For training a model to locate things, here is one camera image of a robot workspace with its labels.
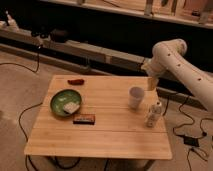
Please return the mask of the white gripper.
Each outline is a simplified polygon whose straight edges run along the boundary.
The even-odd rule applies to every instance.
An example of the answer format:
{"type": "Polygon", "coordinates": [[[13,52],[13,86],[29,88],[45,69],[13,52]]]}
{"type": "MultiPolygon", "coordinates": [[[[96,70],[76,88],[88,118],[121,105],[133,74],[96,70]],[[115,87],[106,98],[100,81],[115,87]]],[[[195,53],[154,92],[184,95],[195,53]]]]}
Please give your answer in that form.
{"type": "Polygon", "coordinates": [[[159,82],[159,72],[155,69],[150,62],[146,62],[141,66],[141,69],[148,75],[148,89],[150,91],[157,88],[159,82]]]}

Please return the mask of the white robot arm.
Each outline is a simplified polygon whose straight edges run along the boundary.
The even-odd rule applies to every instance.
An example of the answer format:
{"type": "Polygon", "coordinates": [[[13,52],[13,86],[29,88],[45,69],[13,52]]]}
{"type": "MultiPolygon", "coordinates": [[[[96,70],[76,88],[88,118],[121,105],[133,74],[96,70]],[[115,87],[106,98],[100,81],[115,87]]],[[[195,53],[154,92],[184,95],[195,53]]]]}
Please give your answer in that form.
{"type": "Polygon", "coordinates": [[[183,39],[158,42],[152,48],[153,57],[141,69],[154,78],[168,70],[213,114],[213,77],[185,60],[186,51],[183,39]]]}

